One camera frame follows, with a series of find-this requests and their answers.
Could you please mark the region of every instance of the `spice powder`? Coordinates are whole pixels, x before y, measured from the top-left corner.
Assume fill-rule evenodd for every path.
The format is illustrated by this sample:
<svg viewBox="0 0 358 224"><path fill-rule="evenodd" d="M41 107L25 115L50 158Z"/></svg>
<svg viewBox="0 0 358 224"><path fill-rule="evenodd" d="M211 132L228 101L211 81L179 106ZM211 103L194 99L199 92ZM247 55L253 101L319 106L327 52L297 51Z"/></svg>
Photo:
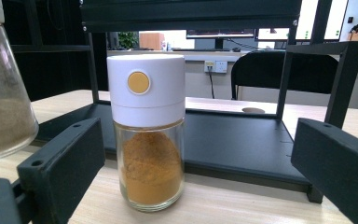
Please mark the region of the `spice powder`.
<svg viewBox="0 0 358 224"><path fill-rule="evenodd" d="M164 133L137 133L123 144L127 196L135 203L158 204L179 191L183 179L179 151Z"/></svg>
<svg viewBox="0 0 358 224"><path fill-rule="evenodd" d="M36 132L34 114L27 102L0 99L0 153L23 144Z"/></svg>

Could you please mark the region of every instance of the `yellow button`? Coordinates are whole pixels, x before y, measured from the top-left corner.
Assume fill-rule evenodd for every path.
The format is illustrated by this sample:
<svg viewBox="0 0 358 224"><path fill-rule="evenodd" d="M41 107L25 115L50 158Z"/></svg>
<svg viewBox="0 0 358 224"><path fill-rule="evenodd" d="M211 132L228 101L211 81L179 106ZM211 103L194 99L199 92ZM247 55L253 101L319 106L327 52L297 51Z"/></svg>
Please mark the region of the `yellow button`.
<svg viewBox="0 0 358 224"><path fill-rule="evenodd" d="M129 76L128 84L130 90L135 93L144 93L149 89L150 81L147 75L142 72L134 72Z"/></svg>

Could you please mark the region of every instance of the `glass beaker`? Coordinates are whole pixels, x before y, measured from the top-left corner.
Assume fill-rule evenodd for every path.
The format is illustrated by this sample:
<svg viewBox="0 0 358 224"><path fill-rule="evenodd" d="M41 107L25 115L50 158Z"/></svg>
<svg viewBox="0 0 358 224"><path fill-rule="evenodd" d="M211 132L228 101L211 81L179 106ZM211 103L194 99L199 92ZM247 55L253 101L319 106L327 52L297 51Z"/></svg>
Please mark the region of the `glass beaker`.
<svg viewBox="0 0 358 224"><path fill-rule="evenodd" d="M28 146L38 124L0 22L0 158Z"/></svg>

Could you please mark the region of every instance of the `glass flask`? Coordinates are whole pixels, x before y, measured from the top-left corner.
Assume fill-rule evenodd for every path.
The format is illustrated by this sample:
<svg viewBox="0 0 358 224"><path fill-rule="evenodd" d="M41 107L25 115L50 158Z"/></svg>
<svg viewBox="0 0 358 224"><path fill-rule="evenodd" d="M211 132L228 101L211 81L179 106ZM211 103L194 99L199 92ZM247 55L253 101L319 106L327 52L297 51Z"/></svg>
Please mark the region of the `glass flask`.
<svg viewBox="0 0 358 224"><path fill-rule="evenodd" d="M143 212L174 203L184 185L185 59L107 59L120 191Z"/></svg>
<svg viewBox="0 0 358 224"><path fill-rule="evenodd" d="M28 146L37 132L31 102L0 22L0 158Z"/></svg>

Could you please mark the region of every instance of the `white wall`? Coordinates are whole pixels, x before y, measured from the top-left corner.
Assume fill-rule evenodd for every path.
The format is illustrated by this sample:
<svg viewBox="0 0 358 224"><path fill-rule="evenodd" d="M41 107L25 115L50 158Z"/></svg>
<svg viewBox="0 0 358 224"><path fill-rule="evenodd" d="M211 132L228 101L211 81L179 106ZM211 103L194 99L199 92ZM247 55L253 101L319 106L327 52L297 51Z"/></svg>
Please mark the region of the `white wall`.
<svg viewBox="0 0 358 224"><path fill-rule="evenodd" d="M171 48L193 49L194 39L186 39L186 30L142 31L140 33L162 33Z"/></svg>
<svg viewBox="0 0 358 224"><path fill-rule="evenodd" d="M348 23L348 17L353 17L353 23ZM348 40L350 30L358 24L358 0L349 0L345 20L342 24L340 41Z"/></svg>

